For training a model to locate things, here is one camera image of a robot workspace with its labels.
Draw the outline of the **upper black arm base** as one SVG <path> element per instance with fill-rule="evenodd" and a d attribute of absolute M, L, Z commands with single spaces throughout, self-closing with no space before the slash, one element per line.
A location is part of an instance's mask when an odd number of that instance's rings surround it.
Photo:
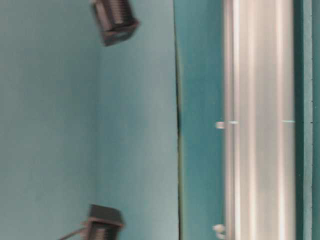
<path fill-rule="evenodd" d="M 91 0 L 90 5 L 106 47 L 128 40 L 139 26 L 128 0 Z"/>

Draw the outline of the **lower black arm base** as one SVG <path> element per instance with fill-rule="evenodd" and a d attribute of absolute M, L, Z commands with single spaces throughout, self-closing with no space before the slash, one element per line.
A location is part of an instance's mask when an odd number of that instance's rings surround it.
<path fill-rule="evenodd" d="M 84 228 L 84 240 L 116 240 L 125 222 L 118 209 L 91 204 Z"/>

